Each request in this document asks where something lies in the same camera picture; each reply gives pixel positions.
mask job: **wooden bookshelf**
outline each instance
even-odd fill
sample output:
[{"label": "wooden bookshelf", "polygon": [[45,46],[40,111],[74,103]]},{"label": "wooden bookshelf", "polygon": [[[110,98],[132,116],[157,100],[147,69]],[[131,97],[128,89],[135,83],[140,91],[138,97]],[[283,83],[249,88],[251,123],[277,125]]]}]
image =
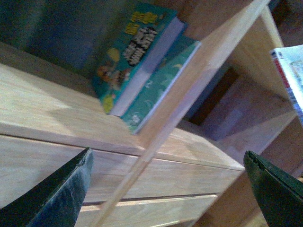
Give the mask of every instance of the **wooden bookshelf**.
[{"label": "wooden bookshelf", "polygon": [[[216,204],[224,203],[224,198],[241,199],[242,194],[233,189],[245,182],[242,177],[227,191],[230,194],[223,193],[243,171],[232,158],[240,162],[249,148],[262,153],[295,116],[270,56],[265,57],[282,45],[268,2],[156,1],[177,9],[179,18],[188,22],[186,35],[200,40],[202,46],[139,136],[130,135],[121,119],[104,114],[88,79],[0,44],[0,141],[5,152],[0,161],[5,170],[0,176],[0,189],[5,192],[0,207],[87,146],[95,150],[96,158],[79,227],[190,223],[215,198],[210,211],[218,213]],[[233,103],[245,103],[252,96],[246,112],[217,141],[207,134],[206,126],[190,126],[191,132],[176,129],[227,59],[250,79],[241,78],[223,98],[230,108],[216,108],[232,116],[238,107]],[[222,128],[226,118],[211,115],[209,122]],[[254,208],[247,207],[243,213],[248,217]]]}]

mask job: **wooden surface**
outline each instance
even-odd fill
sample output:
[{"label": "wooden surface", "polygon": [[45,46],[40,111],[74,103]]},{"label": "wooden surface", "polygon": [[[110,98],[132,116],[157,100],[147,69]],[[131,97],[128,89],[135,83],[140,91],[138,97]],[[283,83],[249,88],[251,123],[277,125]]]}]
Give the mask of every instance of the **wooden surface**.
[{"label": "wooden surface", "polygon": [[189,24],[186,35],[201,40],[202,46],[140,132],[144,147],[166,139],[267,3],[268,0],[233,4],[228,0],[187,2],[181,14],[181,19]]},{"label": "wooden surface", "polygon": [[[294,177],[298,177],[302,173],[302,137],[303,128],[299,119],[295,118],[263,151],[261,156]],[[259,212],[260,209],[245,174],[222,194],[200,218],[195,227],[243,227]]]},{"label": "wooden surface", "polygon": [[208,115],[201,134],[243,163],[246,150],[261,154],[294,117],[289,101],[241,77]]},{"label": "wooden surface", "polygon": [[230,63],[240,75],[248,75],[257,83],[288,99],[269,54],[272,49],[278,47],[283,47],[283,43],[266,7],[233,51]]},{"label": "wooden surface", "polygon": [[188,121],[196,125],[201,125],[238,77],[239,74],[237,74],[233,68],[229,68],[219,83],[214,87],[211,94]]},{"label": "wooden surface", "polygon": [[[10,136],[0,136],[0,144],[0,207],[30,190],[83,150]],[[107,200],[138,158],[100,150],[94,156],[85,202]],[[239,174],[238,170],[153,159],[124,198],[220,193]]]},{"label": "wooden surface", "polygon": [[194,227],[238,227],[258,207],[243,173],[197,221]]},{"label": "wooden surface", "polygon": [[[198,218],[215,200],[215,195],[176,199],[120,202],[103,227],[164,227]],[[75,227],[87,227],[99,211],[83,206]]]},{"label": "wooden surface", "polygon": [[95,96],[91,82],[85,77],[18,50],[3,42],[0,42],[0,62],[84,94]]},{"label": "wooden surface", "polygon": [[219,168],[244,170],[244,167],[204,137],[174,129],[157,151],[155,158]]},{"label": "wooden surface", "polygon": [[98,99],[2,64],[0,74],[1,134],[108,151],[142,149]]}]

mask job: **wooden drawer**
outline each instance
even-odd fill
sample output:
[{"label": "wooden drawer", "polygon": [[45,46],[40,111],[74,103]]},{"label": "wooden drawer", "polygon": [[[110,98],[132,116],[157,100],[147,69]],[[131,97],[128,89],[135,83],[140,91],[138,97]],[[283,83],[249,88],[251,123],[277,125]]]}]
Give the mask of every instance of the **wooden drawer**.
[{"label": "wooden drawer", "polygon": [[[12,202],[61,167],[83,148],[0,136],[0,207]],[[95,151],[85,202],[105,201],[137,157]],[[220,193],[239,170],[153,159],[124,198]]]},{"label": "wooden drawer", "polygon": [[[162,227],[197,219],[216,195],[176,199],[120,202],[103,227]],[[98,206],[83,206],[75,227],[88,227],[98,214]]]}]

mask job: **green book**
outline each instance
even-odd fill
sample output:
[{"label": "green book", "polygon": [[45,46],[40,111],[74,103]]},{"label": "green book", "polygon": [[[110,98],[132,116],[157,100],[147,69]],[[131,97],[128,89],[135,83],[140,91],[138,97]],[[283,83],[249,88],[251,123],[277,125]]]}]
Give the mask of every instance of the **green book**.
[{"label": "green book", "polygon": [[137,134],[154,114],[201,43],[181,36],[169,50],[158,69],[151,75],[122,116],[133,134]]},{"label": "green book", "polygon": [[93,86],[108,114],[122,116],[184,30],[175,10],[139,3],[102,56]]}]

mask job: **cartoon illustration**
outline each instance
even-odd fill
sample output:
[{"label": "cartoon illustration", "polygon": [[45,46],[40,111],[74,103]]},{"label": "cartoon illustration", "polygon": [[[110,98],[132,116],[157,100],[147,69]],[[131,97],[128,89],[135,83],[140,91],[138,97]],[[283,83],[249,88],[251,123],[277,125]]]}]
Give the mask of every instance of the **cartoon illustration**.
[{"label": "cartoon illustration", "polygon": [[115,70],[120,60],[120,53],[116,48],[109,49],[107,55],[110,61],[107,61],[105,65],[101,65],[97,69],[97,75],[102,81],[108,83],[111,89],[120,90],[123,81],[129,79],[131,69],[125,69],[123,71]]}]

